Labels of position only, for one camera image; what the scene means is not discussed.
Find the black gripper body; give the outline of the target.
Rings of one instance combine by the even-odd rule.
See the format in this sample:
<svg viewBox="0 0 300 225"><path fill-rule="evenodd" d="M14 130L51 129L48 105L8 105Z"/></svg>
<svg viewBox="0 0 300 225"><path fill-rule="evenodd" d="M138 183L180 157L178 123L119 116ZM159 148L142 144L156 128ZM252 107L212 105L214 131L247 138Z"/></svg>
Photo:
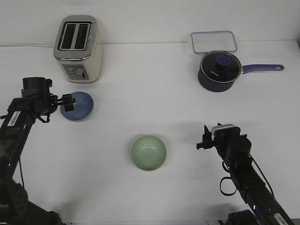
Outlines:
<svg viewBox="0 0 300 225"><path fill-rule="evenodd" d="M54 113L58 108L58 97L50 93L52 80L44 77L23 78L22 97L29 98L30 107L38 116Z"/></svg>
<svg viewBox="0 0 300 225"><path fill-rule="evenodd" d="M247 135L228 135L221 139L213 140L218 155L225 165L251 165L251 142Z"/></svg>

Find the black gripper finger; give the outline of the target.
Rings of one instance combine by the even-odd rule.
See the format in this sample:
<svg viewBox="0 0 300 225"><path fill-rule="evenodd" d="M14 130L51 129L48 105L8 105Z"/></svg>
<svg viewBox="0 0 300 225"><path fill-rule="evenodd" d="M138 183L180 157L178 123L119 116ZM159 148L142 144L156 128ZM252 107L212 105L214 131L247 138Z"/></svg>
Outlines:
<svg viewBox="0 0 300 225"><path fill-rule="evenodd" d="M64 105L64 111L66 112L72 111L73 109L74 109L73 104Z"/></svg>
<svg viewBox="0 0 300 225"><path fill-rule="evenodd" d="M61 102L63 104L73 104L75 103L75 98L71 94L62 95Z"/></svg>
<svg viewBox="0 0 300 225"><path fill-rule="evenodd" d="M214 142L200 142L196 144L196 149L211 149L215 146Z"/></svg>
<svg viewBox="0 0 300 225"><path fill-rule="evenodd" d="M202 141L203 142L211 142L212 141L212 134L206 125L204 125L204 134L202 135Z"/></svg>

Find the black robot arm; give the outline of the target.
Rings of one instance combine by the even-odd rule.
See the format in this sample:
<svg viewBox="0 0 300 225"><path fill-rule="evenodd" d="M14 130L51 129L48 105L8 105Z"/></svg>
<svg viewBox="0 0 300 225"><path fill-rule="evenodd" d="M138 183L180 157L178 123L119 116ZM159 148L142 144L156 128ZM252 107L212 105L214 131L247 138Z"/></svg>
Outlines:
<svg viewBox="0 0 300 225"><path fill-rule="evenodd" d="M222 158L222 167L229 173L228 179L249 206L228 215L226 225L292 225L294 222L276 201L269 182L250 154L252 147L247 135L233 124L218 124L212 129L204 127L202 141L196 148L216 148Z"/></svg>
<svg viewBox="0 0 300 225"><path fill-rule="evenodd" d="M58 98L50 93L51 79L27 77L22 82L22 96L14 98L7 114L1 116L4 121L0 127L0 221L8 225L61 225L58 213L28 200L27 191L13 180L13 175L35 121L48 123L59 105L72 111L75 99L71 94Z"/></svg>

